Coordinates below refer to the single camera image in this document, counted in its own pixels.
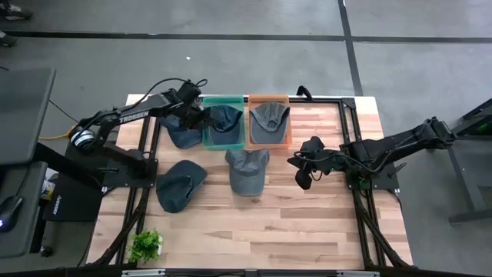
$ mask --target teal plastic bin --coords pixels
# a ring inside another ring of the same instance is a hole
[[[203,98],[203,106],[204,108],[212,107],[215,105],[228,105],[232,108],[236,108],[237,110],[243,112],[242,117],[239,119],[240,126],[240,135],[239,139],[236,143],[227,144],[227,145],[219,145],[214,144],[211,140],[210,129],[212,127],[205,128],[203,130],[203,145],[208,150],[225,150],[225,149],[242,149],[244,148],[244,144],[246,142],[246,131],[245,126],[246,123],[244,121],[244,98],[243,95],[227,95],[227,96],[205,96]]]

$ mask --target shoe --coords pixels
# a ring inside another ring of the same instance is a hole
[[[0,4],[0,15],[3,16],[6,20],[27,20],[30,19],[33,15],[31,11],[25,8],[21,8],[16,5],[10,4],[6,7],[4,4]]]
[[[17,39],[0,31],[0,44],[5,47],[12,47]]]

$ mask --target computer mouse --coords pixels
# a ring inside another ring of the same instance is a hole
[[[17,222],[18,211],[22,206],[22,197],[13,195],[0,204],[0,232],[8,232]]]

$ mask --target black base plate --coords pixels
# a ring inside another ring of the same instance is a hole
[[[157,159],[151,160],[148,177],[146,179],[133,179],[128,175],[126,166],[110,160],[108,168],[118,169],[118,173],[106,173],[103,186],[109,188],[152,188],[155,186],[158,164]]]
[[[394,165],[386,165],[379,176],[372,181],[372,189],[390,189],[393,191],[399,189],[400,184],[398,183],[398,178],[395,174],[390,175],[392,172],[394,172]],[[348,189],[369,189],[368,184],[361,187],[359,177],[356,174],[346,172],[345,176]]]

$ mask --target plastic bin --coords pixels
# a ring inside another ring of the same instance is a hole
[[[204,108],[215,106],[215,105],[228,105],[232,108],[236,108],[239,111],[243,112],[243,116],[239,120],[241,134],[239,135],[238,142],[234,144],[228,145],[216,145],[210,138],[209,128],[203,130],[203,145],[208,150],[225,150],[225,149],[242,149],[244,148],[244,144],[246,142],[246,123],[244,121],[245,116],[244,113],[244,98],[243,95],[227,95],[227,96],[205,96],[203,98],[203,106]]]
[[[258,143],[253,142],[253,139],[251,138],[251,120],[254,120],[254,118],[251,118],[250,111],[253,108],[258,107],[259,105],[264,104],[265,102],[279,102],[282,105],[290,106],[288,95],[249,95],[249,98],[248,98],[248,142],[249,142],[249,145],[248,146],[249,146],[249,148],[252,148],[252,149],[285,149],[285,148],[288,148],[289,145],[292,143],[292,128],[291,128],[291,116],[290,115],[287,117],[287,132],[285,134],[284,142],[276,143],[276,144],[258,144]]]

